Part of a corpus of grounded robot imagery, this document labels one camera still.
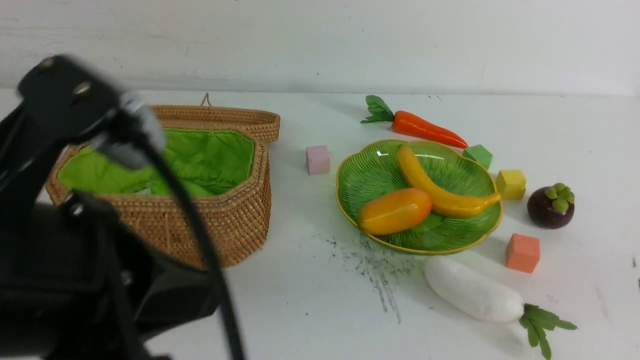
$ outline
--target pink block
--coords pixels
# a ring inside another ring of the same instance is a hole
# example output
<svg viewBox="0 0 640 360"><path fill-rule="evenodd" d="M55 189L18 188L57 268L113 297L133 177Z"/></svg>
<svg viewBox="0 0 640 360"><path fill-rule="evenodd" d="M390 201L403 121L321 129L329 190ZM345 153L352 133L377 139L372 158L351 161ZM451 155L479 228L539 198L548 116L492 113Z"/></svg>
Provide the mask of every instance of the pink block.
<svg viewBox="0 0 640 360"><path fill-rule="evenodd" d="M309 175L329 172L329 150L325 145L307 147L307 170Z"/></svg>

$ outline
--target carrot leaves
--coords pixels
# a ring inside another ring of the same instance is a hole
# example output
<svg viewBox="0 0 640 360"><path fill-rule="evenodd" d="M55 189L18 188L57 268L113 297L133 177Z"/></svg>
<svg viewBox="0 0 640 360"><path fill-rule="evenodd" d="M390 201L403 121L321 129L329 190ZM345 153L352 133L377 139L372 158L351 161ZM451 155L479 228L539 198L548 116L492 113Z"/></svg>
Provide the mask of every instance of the carrot leaves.
<svg viewBox="0 0 640 360"><path fill-rule="evenodd" d="M393 122L394 113L389 109L387 104L378 96L368 95L365 100L367 101L367 109L371 116L367 117L366 120L361 121L361 123L366 124L368 122Z"/></svg>

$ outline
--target yellow fruit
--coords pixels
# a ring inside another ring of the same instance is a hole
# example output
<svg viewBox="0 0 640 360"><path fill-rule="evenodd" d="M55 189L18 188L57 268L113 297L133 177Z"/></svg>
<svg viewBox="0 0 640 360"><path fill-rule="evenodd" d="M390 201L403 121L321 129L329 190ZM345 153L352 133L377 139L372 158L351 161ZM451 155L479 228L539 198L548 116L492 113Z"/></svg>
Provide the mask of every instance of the yellow fruit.
<svg viewBox="0 0 640 360"><path fill-rule="evenodd" d="M358 227L367 234L389 235L411 229L431 212L431 198L420 189L390 192L364 204Z"/></svg>
<svg viewBox="0 0 640 360"><path fill-rule="evenodd" d="M431 196L433 211L436 213L452 218L472 218L500 201L500 193L498 192L486 197L477 197L458 195L439 187L425 173L418 157L407 145L398 147L396 159L409 186L424 190Z"/></svg>

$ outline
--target toy block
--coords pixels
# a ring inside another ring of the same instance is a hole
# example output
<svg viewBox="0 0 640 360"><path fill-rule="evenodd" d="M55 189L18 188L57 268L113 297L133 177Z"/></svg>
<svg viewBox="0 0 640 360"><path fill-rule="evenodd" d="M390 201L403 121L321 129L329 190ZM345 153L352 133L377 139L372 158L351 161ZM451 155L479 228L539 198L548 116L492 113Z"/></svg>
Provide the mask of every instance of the toy block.
<svg viewBox="0 0 640 360"><path fill-rule="evenodd" d="M467 147L462 151L462 156L475 161L487 170L491 166L491 160L493 159L493 155L480 144Z"/></svg>
<svg viewBox="0 0 640 360"><path fill-rule="evenodd" d="M531 274L540 260L540 239L513 233L507 245L506 266Z"/></svg>
<svg viewBox="0 0 640 360"><path fill-rule="evenodd" d="M495 185L502 200L522 200L527 191L527 179L521 170L500 170Z"/></svg>
<svg viewBox="0 0 640 360"><path fill-rule="evenodd" d="M307 147L307 170L309 175L329 172L329 150L325 145Z"/></svg>

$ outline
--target screw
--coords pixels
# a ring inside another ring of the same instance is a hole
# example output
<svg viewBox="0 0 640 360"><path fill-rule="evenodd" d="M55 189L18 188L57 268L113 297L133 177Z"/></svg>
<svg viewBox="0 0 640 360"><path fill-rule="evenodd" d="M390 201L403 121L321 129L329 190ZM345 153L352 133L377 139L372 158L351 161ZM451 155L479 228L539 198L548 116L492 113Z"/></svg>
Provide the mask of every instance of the screw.
<svg viewBox="0 0 640 360"><path fill-rule="evenodd" d="M71 206L71 214L75 217L79 217L84 211L84 206L82 204L74 204Z"/></svg>
<svg viewBox="0 0 640 360"><path fill-rule="evenodd" d="M44 58L44 60L42 60L42 61L40 62L40 65L39 65L39 66L40 66L40 68L41 68L42 70L47 70L47 69L50 69L50 68L53 66L53 63L54 63L54 62L55 62L55 61L53 60L53 56L50 56L50 57L48 57L48 58Z"/></svg>
<svg viewBox="0 0 640 360"><path fill-rule="evenodd" d="M122 277L122 284L128 286L133 282L133 273L128 270L123 270L120 274Z"/></svg>
<svg viewBox="0 0 640 360"><path fill-rule="evenodd" d="M75 96L86 95L87 92L91 89L91 83L89 81L85 81L84 83L80 83L80 85L76 86L74 89Z"/></svg>

